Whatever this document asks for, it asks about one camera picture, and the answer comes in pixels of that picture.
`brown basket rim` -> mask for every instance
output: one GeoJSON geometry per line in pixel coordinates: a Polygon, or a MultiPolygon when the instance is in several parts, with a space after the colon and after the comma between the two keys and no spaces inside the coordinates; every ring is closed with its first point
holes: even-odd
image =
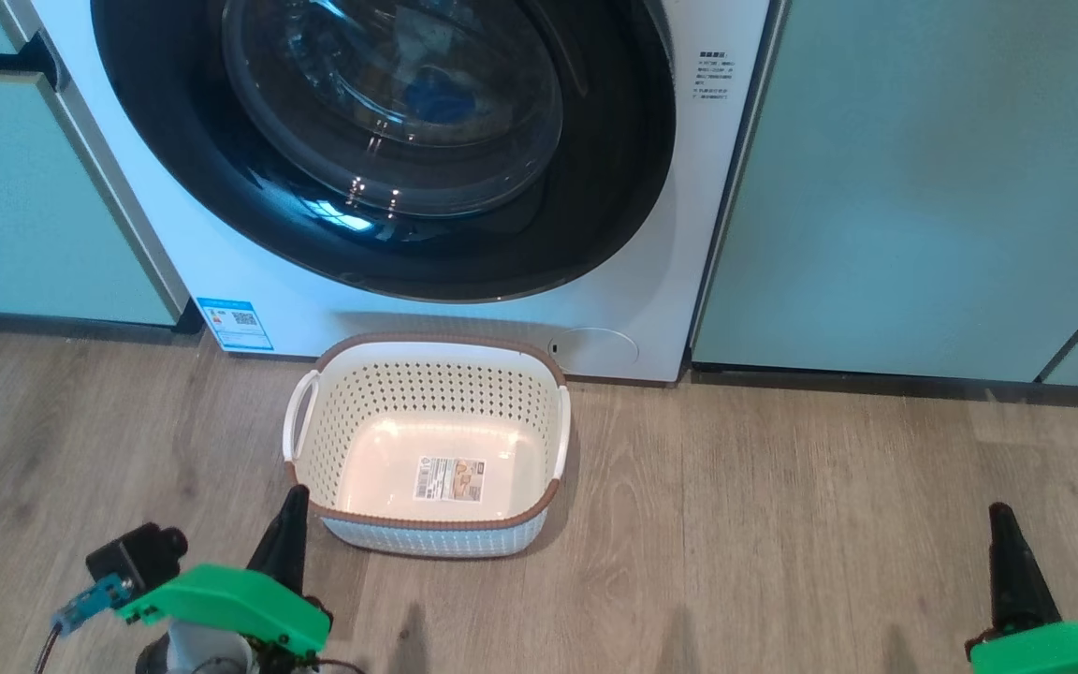
{"type": "MultiPolygon", "coordinates": [[[[338,354],[354,348],[354,346],[385,342],[467,344],[470,346],[490,346],[490,348],[494,349],[519,352],[527,354],[528,357],[536,358],[539,362],[542,362],[543,366],[547,366],[548,370],[551,371],[553,379],[556,380],[557,387],[566,387],[566,385],[568,385],[568,380],[564,377],[564,372],[559,370],[559,366],[556,364],[555,359],[542,349],[537,349],[530,344],[521,344],[516,342],[509,342],[507,340],[492,340],[490,338],[480,336],[459,336],[458,334],[390,332],[348,336],[347,340],[335,344],[332,348],[327,349],[321,357],[318,357],[318,360],[316,361],[316,370],[321,372],[324,367],[329,366],[330,361],[333,361],[333,359],[337,357],[338,354]]],[[[286,470],[291,482],[294,482],[295,485],[300,485],[302,483],[299,481],[299,472],[296,472],[294,462],[286,462],[286,470]]],[[[551,505],[552,499],[556,498],[557,490],[559,490],[559,479],[553,478],[551,482],[548,482],[547,490],[543,490],[542,496],[539,496],[539,500],[536,501],[535,505],[531,505],[531,507],[528,507],[525,511],[522,511],[519,514],[503,518],[503,520],[480,520],[469,522],[398,520],[398,518],[392,517],[372,517],[368,514],[357,514],[355,512],[338,511],[338,509],[321,507],[321,505],[318,505],[314,500],[310,501],[310,509],[313,512],[317,512],[321,517],[329,518],[329,520],[350,522],[351,524],[387,526],[387,528],[421,528],[427,529],[427,532],[492,532],[492,529],[497,528],[514,528],[514,526],[535,520],[535,518],[538,517],[543,509],[547,509],[548,506],[551,505]]]]}
{"type": "Polygon", "coordinates": [[[316,361],[316,370],[318,372],[323,371],[323,368],[330,364],[338,354],[346,352],[354,346],[360,346],[362,344],[377,344],[377,343],[436,343],[436,344],[465,344],[470,346],[488,346],[492,349],[502,349],[506,352],[519,352],[520,354],[526,354],[528,357],[538,359],[542,362],[544,367],[551,371],[553,379],[556,379],[557,387],[566,387],[568,385],[568,380],[564,377],[564,371],[559,370],[559,364],[556,363],[555,359],[544,352],[543,349],[537,349],[530,344],[522,344],[519,342],[510,342],[508,340],[492,340],[488,336],[461,336],[461,334],[437,334],[437,333],[411,333],[411,332],[388,332],[388,333],[376,333],[376,334],[357,334],[356,336],[348,336],[341,343],[335,344],[332,348],[323,352],[321,357],[318,357],[316,361]]]}

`laminate floor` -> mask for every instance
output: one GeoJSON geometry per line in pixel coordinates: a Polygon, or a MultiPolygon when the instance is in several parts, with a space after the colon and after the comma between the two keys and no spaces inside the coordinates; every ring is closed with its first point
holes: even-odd
{"type": "MultiPolygon", "coordinates": [[[[144,521],[244,564],[288,487],[301,362],[207,340],[0,333],[0,671],[29,671],[82,559],[144,521]]],[[[989,624],[990,503],[1078,619],[1078,409],[572,385],[564,490],[533,550],[420,562],[310,523],[327,656],[369,673],[964,673],[989,624]]],[[[99,617],[49,671],[132,671],[99,617]]]]}

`laundry basket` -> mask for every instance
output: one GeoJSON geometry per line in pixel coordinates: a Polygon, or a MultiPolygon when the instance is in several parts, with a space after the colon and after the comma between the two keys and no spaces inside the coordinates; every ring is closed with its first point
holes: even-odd
{"type": "Polygon", "coordinates": [[[539,535],[570,423],[564,375],[530,346],[357,336],[296,385],[282,452],[290,479],[310,487],[312,509],[344,541],[500,556],[539,535]]]}

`barcode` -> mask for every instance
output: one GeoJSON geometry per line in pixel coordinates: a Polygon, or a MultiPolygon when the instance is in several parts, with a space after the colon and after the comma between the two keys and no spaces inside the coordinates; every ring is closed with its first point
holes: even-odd
{"type": "Polygon", "coordinates": [[[430,462],[425,462],[418,468],[418,482],[415,482],[415,498],[416,499],[431,499],[434,494],[427,490],[427,486],[431,482],[431,465],[430,462]]]}

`washing machine door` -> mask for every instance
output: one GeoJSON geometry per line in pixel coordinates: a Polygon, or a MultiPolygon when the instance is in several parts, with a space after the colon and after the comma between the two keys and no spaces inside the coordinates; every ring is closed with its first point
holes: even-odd
{"type": "Polygon", "coordinates": [[[573,280],[642,225],[671,164],[671,64],[642,0],[91,5],[124,111],[188,192],[376,293],[573,280]]]}

